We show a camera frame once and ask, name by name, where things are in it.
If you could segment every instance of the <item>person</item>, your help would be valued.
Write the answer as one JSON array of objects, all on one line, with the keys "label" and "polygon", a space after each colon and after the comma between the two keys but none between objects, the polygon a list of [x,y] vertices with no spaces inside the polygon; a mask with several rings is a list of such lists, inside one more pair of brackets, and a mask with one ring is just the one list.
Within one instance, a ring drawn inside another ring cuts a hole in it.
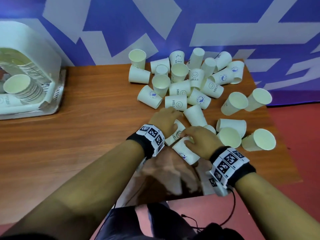
[{"label": "person", "polygon": [[[172,107],[163,108],[148,124],[167,138],[176,131],[174,121],[180,116]],[[186,141],[186,146],[206,160],[223,148],[217,136],[203,127],[189,127],[180,135],[185,136],[194,140]],[[111,210],[144,157],[139,142],[122,142],[64,183],[0,239],[87,240],[107,214],[97,240],[243,239],[236,231],[214,223],[196,234],[161,203],[148,204],[155,237],[151,238],[142,234],[134,207]],[[239,177],[234,188],[266,239],[320,239],[320,224],[254,171]]]}]

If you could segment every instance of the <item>human hand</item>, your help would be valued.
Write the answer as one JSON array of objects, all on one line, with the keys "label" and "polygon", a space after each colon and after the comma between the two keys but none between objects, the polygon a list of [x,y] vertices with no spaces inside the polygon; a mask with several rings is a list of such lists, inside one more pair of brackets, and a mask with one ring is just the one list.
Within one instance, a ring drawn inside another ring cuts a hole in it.
[{"label": "human hand", "polygon": [[185,140],[184,144],[198,156],[209,160],[216,149],[223,144],[219,138],[210,130],[202,126],[191,126],[181,132],[180,137],[190,136],[194,143]]},{"label": "human hand", "polygon": [[174,124],[174,121],[180,116],[182,116],[182,113],[173,107],[162,108],[159,112],[154,113],[148,124],[160,129],[167,139],[178,129],[178,125]]}]

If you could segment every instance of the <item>geometric pattern wall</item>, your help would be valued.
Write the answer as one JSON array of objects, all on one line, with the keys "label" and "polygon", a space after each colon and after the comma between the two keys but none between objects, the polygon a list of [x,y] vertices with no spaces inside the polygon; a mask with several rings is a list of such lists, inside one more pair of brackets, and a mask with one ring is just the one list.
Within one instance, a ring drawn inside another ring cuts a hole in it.
[{"label": "geometric pattern wall", "polygon": [[273,105],[320,101],[320,0],[0,0],[0,20],[25,23],[65,66],[130,63],[194,47],[242,58]]}]

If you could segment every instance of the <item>brown wood surface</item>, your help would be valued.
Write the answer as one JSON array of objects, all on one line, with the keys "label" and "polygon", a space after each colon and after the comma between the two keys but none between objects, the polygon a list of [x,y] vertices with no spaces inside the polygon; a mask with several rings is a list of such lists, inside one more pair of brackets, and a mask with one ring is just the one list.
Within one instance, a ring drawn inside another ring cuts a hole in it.
[{"label": "brown wood surface", "polygon": [[[130,64],[72,67],[68,70],[64,99],[58,113],[0,121],[0,224],[18,221],[62,183],[148,122],[156,110],[137,101],[144,85],[128,82],[129,68]],[[146,64],[146,69],[150,70],[150,64]],[[231,92],[239,91],[248,96],[255,88],[247,68],[240,84],[229,84],[224,88],[221,98],[212,99],[208,109],[203,111],[208,124],[215,127],[219,118],[244,119],[247,134],[258,128],[269,130],[277,139],[274,150],[246,152],[239,147],[239,151],[273,184],[300,181],[266,107],[253,112],[241,110],[231,116],[221,113],[220,108]],[[185,118],[181,121],[189,126]],[[185,165],[170,148],[159,157],[167,156],[175,158],[173,165],[177,164],[176,168]],[[150,160],[146,169],[154,175],[166,167],[165,161]],[[174,175],[181,176],[182,184],[188,188],[197,184],[193,182],[194,173],[188,166],[170,170],[167,179]],[[146,196],[138,203],[162,199],[157,195],[162,192],[159,190],[161,179],[158,182],[152,181],[144,187],[142,195],[152,197]],[[190,191],[183,191],[175,198],[190,196],[193,196]]]}]

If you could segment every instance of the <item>person's left hand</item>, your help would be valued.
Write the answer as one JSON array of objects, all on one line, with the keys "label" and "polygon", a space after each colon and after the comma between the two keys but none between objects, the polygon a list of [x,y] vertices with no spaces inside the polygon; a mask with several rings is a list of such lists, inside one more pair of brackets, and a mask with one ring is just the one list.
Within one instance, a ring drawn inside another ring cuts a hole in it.
[{"label": "person's left hand", "polygon": [[167,139],[178,129],[178,125],[174,121],[182,115],[180,111],[175,110],[173,107],[162,108],[159,112],[154,113],[148,124],[160,129]]}]

